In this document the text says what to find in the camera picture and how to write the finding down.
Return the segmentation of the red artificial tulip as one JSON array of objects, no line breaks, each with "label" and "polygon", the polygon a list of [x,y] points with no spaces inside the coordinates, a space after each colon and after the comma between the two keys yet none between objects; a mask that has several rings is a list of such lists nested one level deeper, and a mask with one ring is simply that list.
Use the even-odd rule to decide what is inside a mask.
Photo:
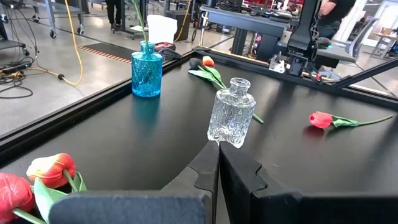
[{"label": "red artificial tulip", "polygon": [[47,188],[41,180],[34,185],[23,177],[0,172],[0,222],[10,222],[19,217],[34,224],[41,224],[29,212],[37,206],[42,218],[49,223],[53,204],[67,194]]},{"label": "red artificial tulip", "polygon": [[312,113],[309,116],[309,122],[313,126],[321,129],[326,129],[329,127],[341,127],[341,126],[347,126],[347,127],[358,127],[358,126],[364,126],[364,125],[369,125],[369,124],[376,124],[380,123],[382,121],[388,120],[393,118],[393,114],[386,116],[385,118],[380,118],[372,121],[365,121],[365,122],[359,122],[353,119],[348,119],[344,118],[341,116],[335,116],[329,113],[324,113],[320,111],[316,111]]}]

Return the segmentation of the dark grey desk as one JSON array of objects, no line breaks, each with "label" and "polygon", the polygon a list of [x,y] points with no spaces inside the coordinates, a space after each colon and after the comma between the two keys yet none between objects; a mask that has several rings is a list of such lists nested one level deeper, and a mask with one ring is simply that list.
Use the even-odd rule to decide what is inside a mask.
[{"label": "dark grey desk", "polygon": [[[287,43],[278,41],[275,46],[272,58],[276,56],[279,60],[283,60],[285,64],[292,64],[290,58],[293,54],[301,56],[299,60],[305,60],[305,56],[311,58],[311,53],[313,52],[314,41],[288,41]],[[355,63],[356,59],[345,51],[344,48],[337,46],[333,42],[331,43],[331,48],[319,49],[317,48],[315,58],[309,62],[309,64],[314,65],[316,68],[319,66],[326,66],[329,68],[336,68],[336,66],[341,62],[351,62]]]},{"label": "dark grey desk", "polygon": [[250,16],[238,12],[225,11],[223,9],[202,5],[201,11],[205,12],[208,22],[236,28],[232,54],[242,55],[248,31],[261,34],[262,39],[257,50],[257,59],[268,61],[274,54],[286,52],[286,47],[278,45],[284,31],[289,24],[272,21],[261,16]]}]

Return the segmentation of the clear textured glass vase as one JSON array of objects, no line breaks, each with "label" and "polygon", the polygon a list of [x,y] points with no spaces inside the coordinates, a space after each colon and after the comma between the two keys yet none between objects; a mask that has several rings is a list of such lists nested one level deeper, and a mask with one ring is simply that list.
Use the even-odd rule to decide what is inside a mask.
[{"label": "clear textured glass vase", "polygon": [[228,88],[216,92],[208,140],[242,147],[256,106],[254,97],[248,93],[250,86],[248,80],[234,77]]}]

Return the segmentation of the grey office chair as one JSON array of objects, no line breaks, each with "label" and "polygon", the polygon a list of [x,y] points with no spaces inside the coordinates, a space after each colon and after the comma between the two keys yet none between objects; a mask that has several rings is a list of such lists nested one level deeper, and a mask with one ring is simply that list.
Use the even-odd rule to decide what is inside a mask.
[{"label": "grey office chair", "polygon": [[348,53],[354,57],[358,58],[361,46],[363,45],[363,39],[369,29],[379,20],[379,18],[373,18],[368,23],[366,23],[363,28],[359,31],[355,39],[350,43],[348,47]]}]

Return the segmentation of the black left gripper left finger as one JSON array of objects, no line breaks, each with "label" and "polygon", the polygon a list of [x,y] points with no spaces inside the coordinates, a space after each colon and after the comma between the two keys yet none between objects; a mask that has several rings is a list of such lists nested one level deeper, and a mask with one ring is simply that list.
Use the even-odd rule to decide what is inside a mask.
[{"label": "black left gripper left finger", "polygon": [[71,194],[50,209],[50,224],[215,224],[219,145],[210,141],[160,190]]}]

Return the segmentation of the white bin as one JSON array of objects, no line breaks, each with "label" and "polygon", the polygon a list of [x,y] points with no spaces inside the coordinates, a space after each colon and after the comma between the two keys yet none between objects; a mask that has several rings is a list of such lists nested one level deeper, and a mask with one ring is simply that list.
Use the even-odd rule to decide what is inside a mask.
[{"label": "white bin", "polygon": [[177,31],[177,20],[169,17],[151,14],[147,16],[149,42],[158,44],[161,42],[173,43]]}]

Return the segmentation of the black aluminium table frame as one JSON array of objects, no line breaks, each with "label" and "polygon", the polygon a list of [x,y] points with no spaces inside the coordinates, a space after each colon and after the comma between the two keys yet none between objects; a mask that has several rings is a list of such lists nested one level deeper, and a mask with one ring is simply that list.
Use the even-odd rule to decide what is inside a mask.
[{"label": "black aluminium table frame", "polygon": [[[231,74],[236,73],[255,79],[256,84],[254,86],[257,91],[265,85],[263,82],[259,81],[261,76],[276,79],[290,89],[299,85],[309,88],[310,92],[308,96],[298,101],[298,103],[303,105],[306,109],[321,108],[322,101],[317,100],[315,96],[318,93],[324,93],[326,95],[323,100],[324,103],[331,103],[333,100],[348,98],[398,111],[398,97],[376,93],[354,86],[357,82],[398,67],[398,58],[364,70],[354,76],[343,78],[341,82],[317,85],[312,82],[308,75],[303,78],[283,75],[269,70],[267,65],[263,62],[257,62],[249,58],[239,58],[236,55],[197,47],[191,52],[183,55],[181,59],[167,62],[163,66],[163,72],[170,73],[174,78],[181,77],[187,72],[188,61],[192,58],[199,58],[201,56],[212,57],[216,62],[220,63],[220,68]],[[0,136],[0,167],[23,156],[42,142],[62,132],[69,126],[73,126],[85,116],[89,116],[99,111],[101,108],[107,107],[115,101],[130,95],[131,92],[131,81],[122,81],[101,92],[95,93],[94,95],[55,111],[48,116],[44,116],[37,121],[29,123],[26,126],[16,129],[13,132]]]}]

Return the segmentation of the wooden side table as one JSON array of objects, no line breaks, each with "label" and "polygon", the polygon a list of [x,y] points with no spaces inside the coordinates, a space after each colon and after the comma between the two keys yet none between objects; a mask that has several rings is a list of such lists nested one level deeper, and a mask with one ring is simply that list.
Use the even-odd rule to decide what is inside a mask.
[{"label": "wooden side table", "polygon": [[384,59],[390,48],[398,41],[398,34],[393,34],[391,28],[382,28],[382,31],[374,32],[374,34],[379,37],[379,40],[371,54]]}]

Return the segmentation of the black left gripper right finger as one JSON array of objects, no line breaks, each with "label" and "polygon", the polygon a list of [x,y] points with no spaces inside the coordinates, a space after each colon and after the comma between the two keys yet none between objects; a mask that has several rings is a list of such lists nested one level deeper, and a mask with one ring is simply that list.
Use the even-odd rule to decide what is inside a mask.
[{"label": "black left gripper right finger", "polygon": [[398,224],[398,194],[299,192],[228,142],[220,175],[231,224]]}]

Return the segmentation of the yellow artificial tulip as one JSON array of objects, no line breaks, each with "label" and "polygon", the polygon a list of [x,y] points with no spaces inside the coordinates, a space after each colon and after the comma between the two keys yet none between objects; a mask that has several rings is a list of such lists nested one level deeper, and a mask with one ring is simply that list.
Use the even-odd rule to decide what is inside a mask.
[{"label": "yellow artificial tulip", "polygon": [[142,34],[143,34],[143,37],[144,37],[144,42],[146,43],[146,45],[148,45],[149,42],[148,42],[148,38],[147,38],[147,35],[146,35],[146,32],[145,32],[145,25],[144,25],[144,21],[142,19],[142,15],[140,13],[138,4],[137,4],[136,0],[131,0],[131,1],[132,1],[133,6],[134,6],[134,9],[136,11],[136,14],[137,14],[139,25],[141,27],[141,31],[142,31]]}]

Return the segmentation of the black mat with orange stripes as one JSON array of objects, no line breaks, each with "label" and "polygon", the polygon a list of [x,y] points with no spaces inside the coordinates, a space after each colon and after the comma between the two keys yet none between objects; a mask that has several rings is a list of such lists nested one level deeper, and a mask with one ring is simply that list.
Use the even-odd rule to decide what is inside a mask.
[{"label": "black mat with orange stripes", "polygon": [[79,49],[127,64],[131,64],[131,54],[135,52],[132,49],[104,43],[84,45]]}]

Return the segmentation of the blue textured glass vase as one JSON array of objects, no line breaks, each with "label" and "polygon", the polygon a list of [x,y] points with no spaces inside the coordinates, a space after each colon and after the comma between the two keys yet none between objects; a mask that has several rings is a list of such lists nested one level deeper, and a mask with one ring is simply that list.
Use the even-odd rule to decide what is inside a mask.
[{"label": "blue textured glass vase", "polygon": [[163,57],[155,51],[155,44],[141,41],[141,50],[131,54],[132,92],[141,97],[160,94]]}]

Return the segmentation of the orange artificial tulip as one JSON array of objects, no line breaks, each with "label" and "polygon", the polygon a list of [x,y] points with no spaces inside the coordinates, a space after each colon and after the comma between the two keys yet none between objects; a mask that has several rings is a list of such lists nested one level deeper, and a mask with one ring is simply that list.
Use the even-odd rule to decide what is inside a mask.
[{"label": "orange artificial tulip", "polygon": [[27,168],[26,175],[31,181],[40,179],[51,189],[69,184],[75,192],[87,190],[82,175],[76,171],[74,160],[67,153],[34,159]]},{"label": "orange artificial tulip", "polygon": [[227,87],[210,56],[203,56],[202,59],[191,58],[188,64],[190,66],[189,74],[208,80],[220,88],[216,93],[217,100],[233,109],[248,109],[248,113],[253,119],[264,124],[264,120],[254,113],[256,100],[248,93],[251,86],[249,81],[242,78],[232,78],[229,87]]}]

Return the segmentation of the black power strip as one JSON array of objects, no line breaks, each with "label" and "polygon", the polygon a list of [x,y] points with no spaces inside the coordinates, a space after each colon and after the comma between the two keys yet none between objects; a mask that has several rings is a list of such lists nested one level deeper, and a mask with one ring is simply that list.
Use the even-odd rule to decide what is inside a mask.
[{"label": "black power strip", "polygon": [[10,67],[6,67],[0,70],[0,73],[3,74],[11,74],[11,73],[15,73],[18,72],[20,70],[24,70],[27,69],[29,67],[31,67],[31,63],[30,62],[21,62],[21,63],[17,63],[15,65],[11,65]]}]

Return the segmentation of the grey metal cart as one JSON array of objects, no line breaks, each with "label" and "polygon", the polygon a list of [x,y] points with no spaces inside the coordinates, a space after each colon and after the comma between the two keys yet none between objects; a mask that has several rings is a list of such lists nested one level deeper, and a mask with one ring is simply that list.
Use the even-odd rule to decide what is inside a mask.
[{"label": "grey metal cart", "polygon": [[83,21],[83,3],[82,0],[26,0],[28,5],[31,5],[35,14],[32,16],[34,22],[39,22],[39,6],[44,6],[47,12],[47,17],[50,24],[50,37],[55,39],[57,37],[57,27],[55,25],[55,15],[68,14],[77,15],[79,26],[76,31],[79,35],[84,34]]}]

